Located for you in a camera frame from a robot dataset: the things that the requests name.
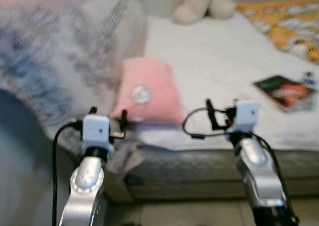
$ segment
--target book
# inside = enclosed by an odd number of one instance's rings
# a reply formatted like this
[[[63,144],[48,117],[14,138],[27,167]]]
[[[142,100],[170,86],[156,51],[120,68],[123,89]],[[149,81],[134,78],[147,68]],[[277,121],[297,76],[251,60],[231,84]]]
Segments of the book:
[[[280,75],[272,76],[254,84],[287,111],[296,109],[316,93],[314,89]]]

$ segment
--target tile floor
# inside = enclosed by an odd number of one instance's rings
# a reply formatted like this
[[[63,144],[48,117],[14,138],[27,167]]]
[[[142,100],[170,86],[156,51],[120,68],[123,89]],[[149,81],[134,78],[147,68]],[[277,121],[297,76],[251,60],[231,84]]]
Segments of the tile floor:
[[[300,226],[319,226],[319,199],[294,199]],[[108,226],[255,226],[246,201],[145,203],[112,208]]]

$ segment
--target pink cushion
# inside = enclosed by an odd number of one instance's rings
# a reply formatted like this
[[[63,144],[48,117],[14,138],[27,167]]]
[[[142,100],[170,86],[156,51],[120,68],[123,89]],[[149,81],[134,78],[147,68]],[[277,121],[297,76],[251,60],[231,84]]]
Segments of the pink cushion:
[[[128,120],[182,123],[181,103],[170,67],[158,60],[131,58],[123,63],[123,78],[112,117],[128,111]]]

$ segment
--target white plush toy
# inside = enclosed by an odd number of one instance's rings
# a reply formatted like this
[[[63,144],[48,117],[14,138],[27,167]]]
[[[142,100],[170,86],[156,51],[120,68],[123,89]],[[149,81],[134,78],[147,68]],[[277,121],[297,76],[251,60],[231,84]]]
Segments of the white plush toy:
[[[229,18],[234,14],[234,0],[185,0],[173,15],[173,21],[179,24],[191,24],[201,20],[207,10],[214,18]]]

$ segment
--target mattress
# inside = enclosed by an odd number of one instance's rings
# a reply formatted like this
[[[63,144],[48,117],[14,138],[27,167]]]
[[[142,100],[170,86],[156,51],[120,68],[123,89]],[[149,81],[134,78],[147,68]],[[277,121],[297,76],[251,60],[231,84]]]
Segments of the mattress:
[[[287,113],[253,85],[273,75],[299,81],[307,71],[318,78],[315,64],[277,50],[239,13],[188,26],[151,17],[149,26],[146,56],[171,65],[185,113],[204,107],[206,98],[219,109],[234,99],[256,100],[261,110],[255,133],[274,149],[319,150],[318,95],[313,110]],[[211,133],[205,113],[191,117],[187,129]],[[224,137],[193,140],[180,126],[138,124],[135,131],[144,144],[170,150],[232,149]]]
[[[319,152],[277,152],[290,196],[319,195]],[[143,162],[126,183],[136,200],[246,197],[229,150],[170,151],[140,146],[131,160]]]

